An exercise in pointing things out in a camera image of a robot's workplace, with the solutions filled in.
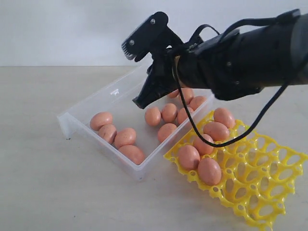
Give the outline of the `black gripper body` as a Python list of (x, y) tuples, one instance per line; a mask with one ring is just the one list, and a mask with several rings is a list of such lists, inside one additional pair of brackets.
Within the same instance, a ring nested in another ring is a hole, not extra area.
[(173, 65), (178, 49), (172, 47), (150, 49), (152, 64), (147, 69), (146, 91), (148, 93), (171, 93), (178, 89)]

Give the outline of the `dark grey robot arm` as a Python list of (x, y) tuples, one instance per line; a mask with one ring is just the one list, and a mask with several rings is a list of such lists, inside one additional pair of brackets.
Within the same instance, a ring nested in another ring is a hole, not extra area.
[(168, 16), (149, 16), (128, 40), (130, 55), (153, 63), (134, 103), (141, 109), (178, 86), (209, 89), (230, 101), (259, 93), (265, 87), (308, 82), (303, 63), (308, 52), (308, 16), (298, 9), (273, 18), (244, 19), (204, 41), (196, 30), (183, 42), (168, 26)]

